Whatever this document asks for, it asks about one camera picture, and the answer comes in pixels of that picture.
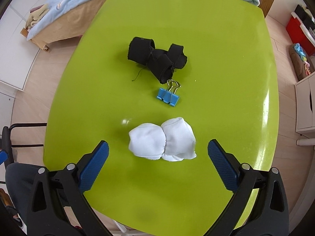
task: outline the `textured rubber pad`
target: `textured rubber pad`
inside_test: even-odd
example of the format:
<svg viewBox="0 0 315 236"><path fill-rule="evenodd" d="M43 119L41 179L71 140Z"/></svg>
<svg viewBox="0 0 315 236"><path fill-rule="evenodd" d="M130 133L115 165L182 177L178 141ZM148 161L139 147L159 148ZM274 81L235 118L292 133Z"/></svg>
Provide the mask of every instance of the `textured rubber pad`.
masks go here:
<svg viewBox="0 0 315 236"><path fill-rule="evenodd" d="M7 160L7 158L8 158L7 153L5 151L1 150L0 151L0 165L2 163L4 163Z"/></svg>
<svg viewBox="0 0 315 236"><path fill-rule="evenodd" d="M92 188L100 170L102 169L105 161L109 155L109 146L103 142L96 150L89 163L84 167L80 173L79 190L81 193L88 191Z"/></svg>
<svg viewBox="0 0 315 236"><path fill-rule="evenodd" d="M238 188L238 175L228 161L225 151L221 146L218 146L214 140L211 140L208 144L208 155L218 171L226 189L235 193Z"/></svg>

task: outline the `rolled black fabric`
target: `rolled black fabric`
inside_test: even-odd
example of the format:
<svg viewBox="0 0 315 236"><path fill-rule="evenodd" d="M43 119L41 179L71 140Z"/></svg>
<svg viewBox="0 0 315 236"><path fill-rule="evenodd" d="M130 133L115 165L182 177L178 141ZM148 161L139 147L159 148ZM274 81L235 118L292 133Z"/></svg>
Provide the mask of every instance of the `rolled black fabric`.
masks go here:
<svg viewBox="0 0 315 236"><path fill-rule="evenodd" d="M172 79L174 69L182 69L187 63L184 46L172 44L168 51L155 49L152 39L135 37L128 51L128 59L147 66L161 84Z"/></svg>

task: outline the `metal screw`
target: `metal screw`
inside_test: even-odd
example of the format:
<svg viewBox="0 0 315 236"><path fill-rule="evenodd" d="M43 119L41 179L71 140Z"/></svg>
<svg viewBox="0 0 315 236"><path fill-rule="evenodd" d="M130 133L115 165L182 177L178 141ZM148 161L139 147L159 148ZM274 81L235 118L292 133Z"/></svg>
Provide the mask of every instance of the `metal screw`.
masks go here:
<svg viewBox="0 0 315 236"><path fill-rule="evenodd" d="M243 164L242 164L242 168L243 168L244 170L249 170L249 169L250 169L250 165L248 165L247 163L243 163Z"/></svg>
<svg viewBox="0 0 315 236"><path fill-rule="evenodd" d="M67 165L67 170L73 170L76 166L73 163Z"/></svg>
<svg viewBox="0 0 315 236"><path fill-rule="evenodd" d="M38 173L39 174L42 174L42 173L44 173L45 172L45 168L40 168L39 170L38 170Z"/></svg>
<svg viewBox="0 0 315 236"><path fill-rule="evenodd" d="M278 174L279 173L279 170L277 168L272 168L271 171L275 174Z"/></svg>

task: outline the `binder clip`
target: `binder clip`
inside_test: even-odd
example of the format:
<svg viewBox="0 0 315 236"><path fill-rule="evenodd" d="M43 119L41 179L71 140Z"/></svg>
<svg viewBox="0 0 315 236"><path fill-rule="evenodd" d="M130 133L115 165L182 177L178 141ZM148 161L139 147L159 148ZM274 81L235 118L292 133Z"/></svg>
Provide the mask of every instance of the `binder clip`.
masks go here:
<svg viewBox="0 0 315 236"><path fill-rule="evenodd" d="M179 96L175 93L177 89L181 86L179 82L172 79L167 80L167 90L160 88L157 99L162 100L164 103L167 103L171 106L175 106L179 100Z"/></svg>

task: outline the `cabinet drawer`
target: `cabinet drawer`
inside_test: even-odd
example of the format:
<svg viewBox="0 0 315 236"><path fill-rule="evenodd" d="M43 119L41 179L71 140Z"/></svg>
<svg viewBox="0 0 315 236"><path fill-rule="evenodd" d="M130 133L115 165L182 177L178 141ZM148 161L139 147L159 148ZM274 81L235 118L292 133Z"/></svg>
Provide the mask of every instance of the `cabinet drawer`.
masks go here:
<svg viewBox="0 0 315 236"><path fill-rule="evenodd" d="M313 126L311 88L308 79L296 86L296 128Z"/></svg>
<svg viewBox="0 0 315 236"><path fill-rule="evenodd" d="M311 75L308 78L308 82L310 84L310 89L311 89L311 102L312 102L312 107L315 109L315 75ZM315 114L313 115L313 127L315 127Z"/></svg>

